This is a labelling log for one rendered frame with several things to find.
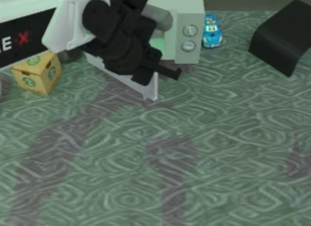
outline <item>black sign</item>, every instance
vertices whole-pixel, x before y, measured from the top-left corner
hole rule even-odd
[[[0,24],[0,68],[47,50],[42,37],[54,11],[53,8]]]

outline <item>starbucks logo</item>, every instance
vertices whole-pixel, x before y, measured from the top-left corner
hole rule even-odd
[[[31,78],[25,77],[23,78],[23,82],[28,86],[28,87],[35,87],[35,81],[32,80]]]
[[[37,65],[40,62],[40,56],[32,57],[27,60],[29,66]]]
[[[55,75],[56,75],[56,68],[55,67],[50,68],[48,74],[49,80],[52,81],[55,78]]]

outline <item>small box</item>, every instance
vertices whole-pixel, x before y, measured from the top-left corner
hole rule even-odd
[[[56,54],[45,52],[21,62],[12,68],[21,89],[40,95],[49,95],[62,74]]]

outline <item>car windshield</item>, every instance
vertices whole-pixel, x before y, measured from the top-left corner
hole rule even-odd
[[[207,32],[214,32],[218,30],[218,27],[217,25],[207,25],[205,29]]]

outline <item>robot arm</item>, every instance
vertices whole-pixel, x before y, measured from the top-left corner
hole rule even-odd
[[[79,48],[143,86],[155,71],[177,80],[181,70],[161,67],[162,53],[149,45],[157,24],[141,15],[147,1],[0,0],[0,68],[46,50]]]

